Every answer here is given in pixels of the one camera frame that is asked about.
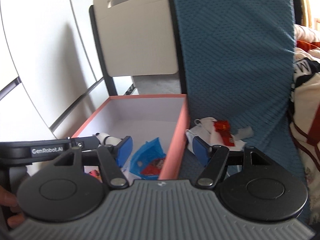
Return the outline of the person's left hand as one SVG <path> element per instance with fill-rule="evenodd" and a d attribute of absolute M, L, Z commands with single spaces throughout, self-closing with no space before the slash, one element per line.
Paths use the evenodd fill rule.
<path fill-rule="evenodd" d="M 13 215 L 7 219 L 8 226 L 15 229 L 25 221 L 25 217 L 18 205 L 16 196 L 2 186 L 0 189 L 0 202 L 1 206 L 8 207 L 10 212 L 13 213 Z"/>

